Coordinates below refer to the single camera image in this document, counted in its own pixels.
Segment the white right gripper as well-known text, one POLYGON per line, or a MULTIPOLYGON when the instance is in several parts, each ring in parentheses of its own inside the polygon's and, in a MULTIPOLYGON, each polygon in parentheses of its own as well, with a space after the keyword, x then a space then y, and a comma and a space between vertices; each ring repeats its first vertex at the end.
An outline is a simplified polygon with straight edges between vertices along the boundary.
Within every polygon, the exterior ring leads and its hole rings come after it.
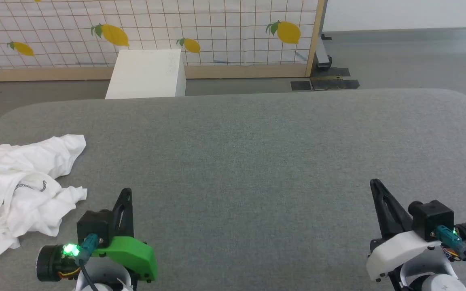
POLYGON ((384 243, 377 246, 366 262, 370 280, 400 268, 399 278, 427 273, 444 273, 444 252, 438 240, 427 242, 412 231, 412 218, 379 179, 370 181, 377 220, 384 243))

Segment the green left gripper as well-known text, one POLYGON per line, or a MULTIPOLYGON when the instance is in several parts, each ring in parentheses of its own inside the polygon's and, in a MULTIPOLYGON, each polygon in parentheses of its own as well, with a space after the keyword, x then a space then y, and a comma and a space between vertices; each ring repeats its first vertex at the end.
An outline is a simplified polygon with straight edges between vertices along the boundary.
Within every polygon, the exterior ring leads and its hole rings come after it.
POLYGON ((134 238, 131 188, 120 192, 112 210, 110 244, 98 248, 92 257, 108 257, 139 275, 139 280, 157 280, 158 265, 150 245, 134 238))

